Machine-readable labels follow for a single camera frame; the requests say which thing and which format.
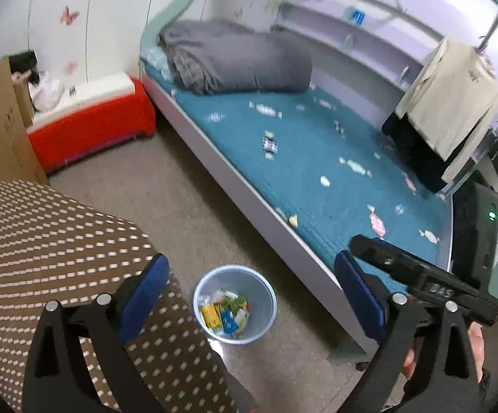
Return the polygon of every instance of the pink object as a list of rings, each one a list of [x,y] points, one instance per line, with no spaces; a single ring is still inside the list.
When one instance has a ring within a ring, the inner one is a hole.
[[[408,186],[408,188],[410,188],[410,190],[411,190],[411,191],[414,193],[414,195],[415,195],[415,191],[416,191],[416,189],[417,189],[417,188],[415,187],[414,182],[412,182],[412,181],[410,180],[410,178],[408,177],[408,175],[407,175],[406,173],[404,173],[404,172],[403,172],[403,173],[402,173],[402,175],[404,176],[404,178],[405,178],[405,180],[406,180],[406,185]]]
[[[75,70],[78,68],[79,63],[78,62],[68,62],[66,66],[63,67],[62,71],[65,76],[71,76]]]
[[[60,17],[60,23],[64,23],[66,26],[70,26],[79,16],[79,12],[69,12],[69,6],[66,6],[63,10],[63,14]]]
[[[377,234],[380,238],[383,238],[385,233],[387,233],[387,230],[385,229],[385,224],[383,224],[383,221],[374,212],[370,214],[370,222],[371,222],[371,229],[374,230],[375,234]]]

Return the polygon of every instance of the gray comforter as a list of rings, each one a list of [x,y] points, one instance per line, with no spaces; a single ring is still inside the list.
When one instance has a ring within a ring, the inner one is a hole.
[[[226,20],[179,21],[163,30],[160,43],[177,79],[198,94],[309,87],[312,60],[292,34],[255,32]]]

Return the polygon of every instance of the pink butterfly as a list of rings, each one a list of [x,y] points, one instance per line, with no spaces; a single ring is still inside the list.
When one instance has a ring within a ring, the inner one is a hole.
[[[71,76],[78,66],[78,62],[68,62],[67,65],[62,68],[62,72],[63,74],[65,74],[65,76]]]
[[[62,16],[60,17],[60,23],[65,22],[65,25],[69,26],[77,19],[78,16],[79,16],[78,11],[71,13],[69,12],[69,6],[66,6],[65,9],[63,10]]]

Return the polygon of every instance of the metal bolt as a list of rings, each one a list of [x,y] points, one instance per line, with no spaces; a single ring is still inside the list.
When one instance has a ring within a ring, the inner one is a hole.
[[[408,297],[400,292],[396,292],[392,296],[392,300],[399,306],[404,306],[408,302]]]
[[[457,311],[457,304],[454,301],[446,301],[446,304],[444,306],[446,306],[446,309],[450,312]]]
[[[98,295],[98,298],[96,298],[96,303],[98,303],[101,306],[108,305],[109,303],[111,303],[111,295],[110,294]]]
[[[52,299],[46,303],[46,310],[49,312],[54,312],[58,308],[58,306],[58,302],[55,299]]]

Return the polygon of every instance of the brown dotted cushion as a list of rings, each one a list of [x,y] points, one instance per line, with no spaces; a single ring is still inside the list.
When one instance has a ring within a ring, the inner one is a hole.
[[[86,303],[113,293],[154,255],[132,222],[36,183],[0,183],[0,393],[14,410],[21,411],[25,364],[44,304]],[[101,401],[118,408],[90,340],[81,343]],[[173,274],[128,352],[167,411],[236,411]]]

